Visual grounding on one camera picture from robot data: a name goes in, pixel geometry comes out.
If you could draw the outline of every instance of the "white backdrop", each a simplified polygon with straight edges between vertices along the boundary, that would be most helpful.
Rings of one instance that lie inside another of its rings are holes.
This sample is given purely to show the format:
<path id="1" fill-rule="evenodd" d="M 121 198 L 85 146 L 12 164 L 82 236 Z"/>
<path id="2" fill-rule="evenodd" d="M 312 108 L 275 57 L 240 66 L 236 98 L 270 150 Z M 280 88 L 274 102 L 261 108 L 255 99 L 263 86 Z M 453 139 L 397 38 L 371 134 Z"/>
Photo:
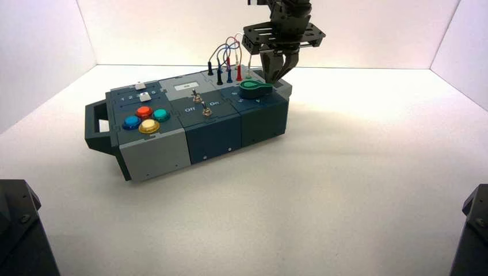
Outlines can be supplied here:
<path id="1" fill-rule="evenodd" d="M 462 0 L 432 70 L 488 110 L 488 1 Z"/>
<path id="2" fill-rule="evenodd" d="M 205 65 L 246 25 L 269 20 L 246 0 L 78 0 L 99 64 Z M 459 0 L 314 0 L 328 35 L 299 66 L 429 68 Z"/>
<path id="3" fill-rule="evenodd" d="M 0 1 L 0 133 L 96 61 L 76 0 Z"/>

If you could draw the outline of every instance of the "dark blue panel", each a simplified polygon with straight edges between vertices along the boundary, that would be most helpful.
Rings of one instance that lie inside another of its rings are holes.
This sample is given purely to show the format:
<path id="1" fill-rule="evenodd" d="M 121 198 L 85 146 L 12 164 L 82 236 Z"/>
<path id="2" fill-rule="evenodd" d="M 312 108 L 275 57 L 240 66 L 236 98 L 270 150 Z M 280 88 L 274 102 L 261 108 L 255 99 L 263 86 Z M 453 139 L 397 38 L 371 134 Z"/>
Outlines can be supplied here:
<path id="1" fill-rule="evenodd" d="M 259 99 L 240 98 L 238 87 L 229 87 L 220 92 L 241 115 L 243 147 L 285 133 L 288 100 L 276 92 Z"/>
<path id="2" fill-rule="evenodd" d="M 143 92 L 149 93 L 151 96 L 150 101 L 141 102 L 139 100 L 138 96 Z M 110 128 L 118 130 L 117 137 L 120 145 L 141 139 L 151 139 L 150 135 L 140 133 L 137 128 L 132 130 L 123 128 L 125 119 L 129 116 L 134 116 L 137 109 L 141 106 L 149 106 L 153 111 L 165 109 L 170 114 L 169 120 L 160 122 L 161 127 L 158 133 L 167 133 L 182 128 L 165 92 L 161 91 L 159 82 L 146 83 L 146 88 L 142 90 L 136 90 L 133 86 L 113 89 L 106 96 L 110 100 L 114 113 L 114 120 L 110 122 Z"/>
<path id="3" fill-rule="evenodd" d="M 203 107 L 192 98 L 171 101 L 186 133 L 192 164 L 202 162 L 242 146 L 241 118 L 220 92 L 202 94 L 212 116 L 203 116 Z"/>

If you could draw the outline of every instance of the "test lead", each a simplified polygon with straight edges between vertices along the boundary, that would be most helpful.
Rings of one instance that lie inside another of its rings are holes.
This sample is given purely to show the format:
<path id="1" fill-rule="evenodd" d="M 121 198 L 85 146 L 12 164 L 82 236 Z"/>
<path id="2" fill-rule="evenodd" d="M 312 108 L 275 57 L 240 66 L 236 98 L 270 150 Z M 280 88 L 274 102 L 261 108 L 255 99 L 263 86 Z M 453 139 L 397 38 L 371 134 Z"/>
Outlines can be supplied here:
<path id="1" fill-rule="evenodd" d="M 251 78 L 251 60 L 253 58 L 253 55 L 249 56 L 249 63 L 247 64 L 247 70 L 246 70 L 246 79 Z"/>
<path id="2" fill-rule="evenodd" d="M 232 70 L 227 71 L 227 83 L 232 83 Z"/>
<path id="3" fill-rule="evenodd" d="M 208 75 L 213 76 L 214 72 L 212 71 L 212 62 L 208 62 Z"/>
<path id="4" fill-rule="evenodd" d="M 237 78 L 235 79 L 237 82 L 242 81 L 242 75 L 241 75 L 241 65 L 239 64 L 237 66 Z"/>
<path id="5" fill-rule="evenodd" d="M 217 70 L 217 85 L 223 85 L 224 83 L 222 82 L 222 72 L 221 70 Z"/>
<path id="6" fill-rule="evenodd" d="M 220 64 L 220 60 L 217 58 L 217 72 L 222 73 L 222 65 Z"/>

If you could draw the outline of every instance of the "off label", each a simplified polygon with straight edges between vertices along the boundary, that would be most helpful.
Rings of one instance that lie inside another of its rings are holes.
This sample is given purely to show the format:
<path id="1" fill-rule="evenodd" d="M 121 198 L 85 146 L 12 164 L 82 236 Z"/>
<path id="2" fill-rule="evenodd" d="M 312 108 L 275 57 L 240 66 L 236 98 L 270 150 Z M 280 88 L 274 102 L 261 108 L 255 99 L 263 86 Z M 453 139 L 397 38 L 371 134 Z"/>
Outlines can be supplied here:
<path id="1" fill-rule="evenodd" d="M 208 105 L 209 106 L 216 106 L 216 105 L 220 105 L 220 102 L 209 102 Z M 196 110 L 196 108 L 194 106 L 192 106 L 191 108 L 185 108 L 185 112 L 192 112 L 195 110 Z"/>

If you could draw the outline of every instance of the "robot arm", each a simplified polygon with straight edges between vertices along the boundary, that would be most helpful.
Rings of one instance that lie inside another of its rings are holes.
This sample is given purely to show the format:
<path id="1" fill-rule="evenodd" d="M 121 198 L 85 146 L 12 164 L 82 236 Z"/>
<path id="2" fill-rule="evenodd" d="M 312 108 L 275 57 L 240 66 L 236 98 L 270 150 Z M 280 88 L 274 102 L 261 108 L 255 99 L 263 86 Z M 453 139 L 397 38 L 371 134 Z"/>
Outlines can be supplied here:
<path id="1" fill-rule="evenodd" d="M 310 23 L 310 0 L 254 2 L 268 5 L 271 21 L 244 27 L 242 44 L 251 55 L 260 54 L 266 83 L 276 83 L 297 65 L 300 48 L 320 46 L 325 34 Z"/>

